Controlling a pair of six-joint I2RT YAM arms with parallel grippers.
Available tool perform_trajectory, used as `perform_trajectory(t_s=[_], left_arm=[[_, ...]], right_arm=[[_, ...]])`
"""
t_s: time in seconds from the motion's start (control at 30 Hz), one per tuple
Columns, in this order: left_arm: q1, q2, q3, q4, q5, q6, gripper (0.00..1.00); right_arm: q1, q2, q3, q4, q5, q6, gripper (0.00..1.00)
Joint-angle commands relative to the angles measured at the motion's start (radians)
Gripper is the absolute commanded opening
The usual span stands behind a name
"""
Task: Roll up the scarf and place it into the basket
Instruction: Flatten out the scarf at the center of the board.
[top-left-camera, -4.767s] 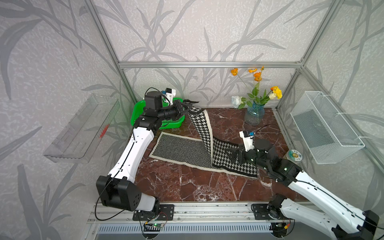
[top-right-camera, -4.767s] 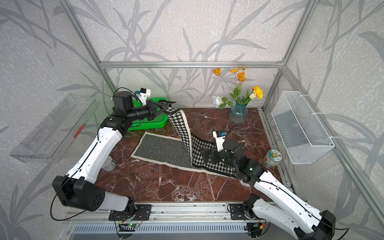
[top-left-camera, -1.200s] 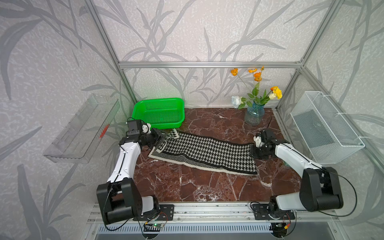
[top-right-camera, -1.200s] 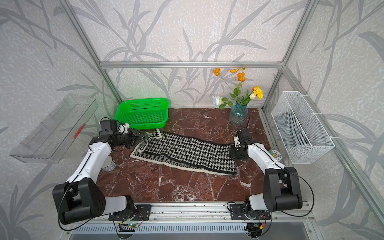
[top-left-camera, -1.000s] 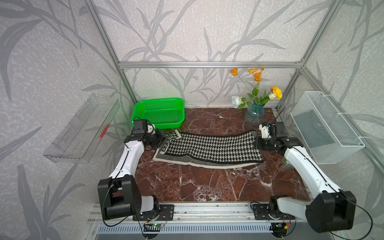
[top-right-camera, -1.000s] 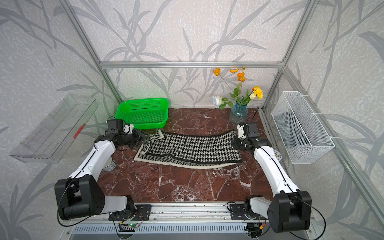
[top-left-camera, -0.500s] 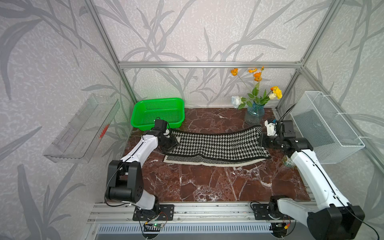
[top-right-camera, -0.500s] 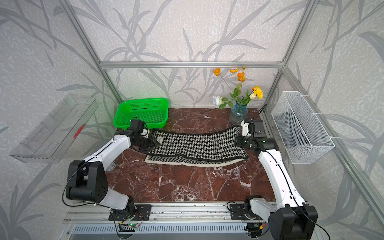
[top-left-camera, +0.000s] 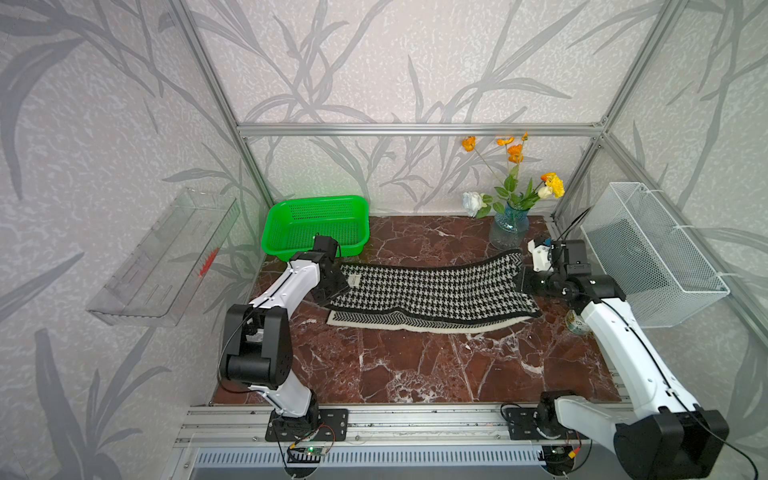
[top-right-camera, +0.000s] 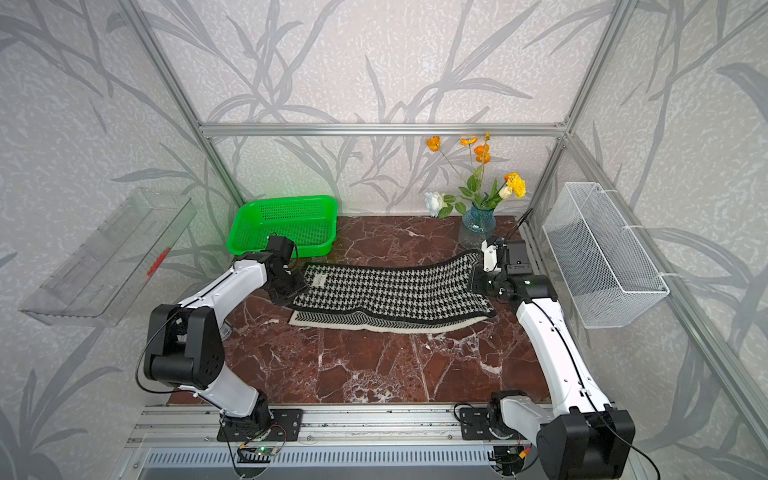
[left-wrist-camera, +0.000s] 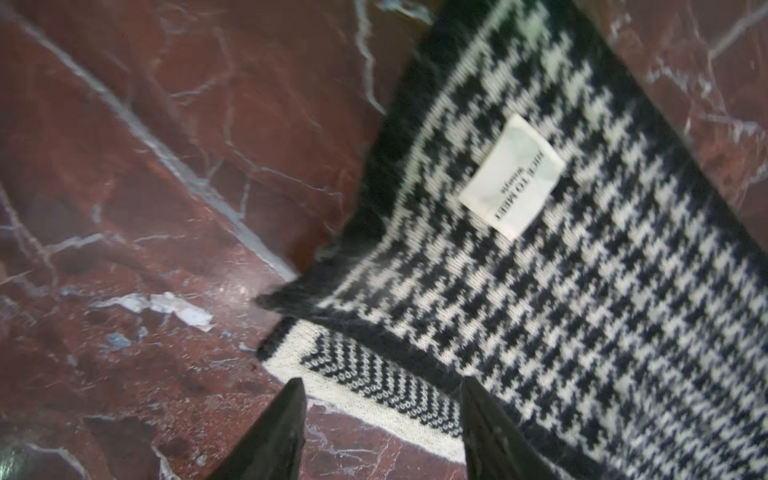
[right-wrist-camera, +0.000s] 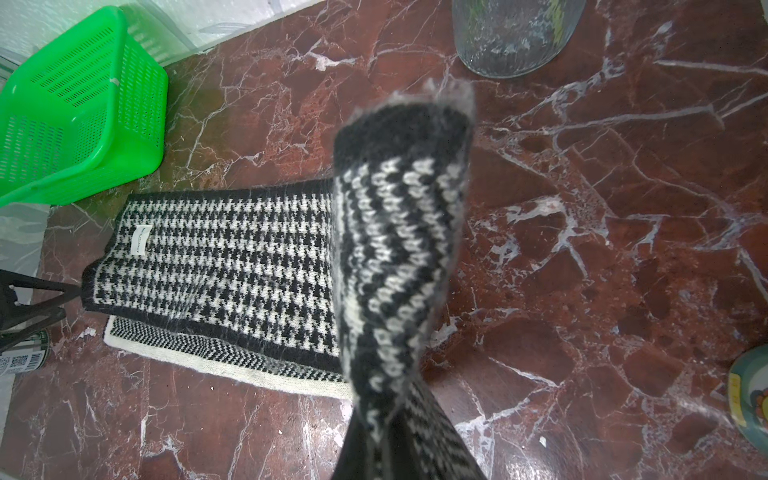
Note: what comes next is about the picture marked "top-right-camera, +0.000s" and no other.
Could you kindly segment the black white patterned scarf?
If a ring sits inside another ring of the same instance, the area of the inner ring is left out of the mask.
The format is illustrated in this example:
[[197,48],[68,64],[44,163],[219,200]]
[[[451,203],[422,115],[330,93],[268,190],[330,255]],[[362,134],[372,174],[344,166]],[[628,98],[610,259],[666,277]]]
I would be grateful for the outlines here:
[[478,250],[402,268],[309,263],[309,289],[290,304],[289,324],[396,334],[459,330],[496,317],[491,302],[470,290],[481,264]]

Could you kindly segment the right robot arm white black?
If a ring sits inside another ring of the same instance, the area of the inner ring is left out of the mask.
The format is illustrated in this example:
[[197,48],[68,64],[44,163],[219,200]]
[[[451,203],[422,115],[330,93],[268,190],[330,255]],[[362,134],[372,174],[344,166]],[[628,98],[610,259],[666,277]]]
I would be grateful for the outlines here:
[[470,277],[472,292],[506,303],[524,328],[544,373],[551,404],[521,391],[496,393],[488,426],[499,439],[524,438],[550,479],[618,479],[624,473],[635,424],[602,392],[582,359],[550,279],[531,273],[524,252],[504,240],[481,244],[483,261]]

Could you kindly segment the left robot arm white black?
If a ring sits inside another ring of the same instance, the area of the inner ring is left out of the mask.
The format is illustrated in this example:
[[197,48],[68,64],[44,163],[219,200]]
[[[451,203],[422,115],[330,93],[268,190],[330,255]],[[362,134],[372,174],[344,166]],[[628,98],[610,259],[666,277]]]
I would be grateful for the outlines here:
[[240,436],[268,430],[274,420],[266,396],[227,366],[221,328],[256,290],[265,289],[278,306],[305,291],[303,275],[289,269],[297,255],[292,240],[272,235],[264,250],[236,257],[228,270],[197,293],[157,306],[150,314],[135,375],[203,398],[219,410],[223,426]]

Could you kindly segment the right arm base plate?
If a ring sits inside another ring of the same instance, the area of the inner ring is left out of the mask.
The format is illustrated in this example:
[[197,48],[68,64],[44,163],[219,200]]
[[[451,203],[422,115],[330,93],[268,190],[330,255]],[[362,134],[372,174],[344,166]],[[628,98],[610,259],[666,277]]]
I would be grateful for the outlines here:
[[452,414],[461,428],[463,440],[523,441],[519,431],[502,422],[501,413],[489,406],[473,406],[459,403],[453,406]]

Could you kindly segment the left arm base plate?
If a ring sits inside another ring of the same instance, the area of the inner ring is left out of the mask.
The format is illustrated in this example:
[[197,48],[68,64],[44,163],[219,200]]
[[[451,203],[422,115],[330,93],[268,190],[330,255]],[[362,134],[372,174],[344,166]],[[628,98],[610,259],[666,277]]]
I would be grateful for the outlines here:
[[301,426],[302,409],[269,409],[248,417],[222,415],[216,439],[230,443],[246,441],[295,442]]

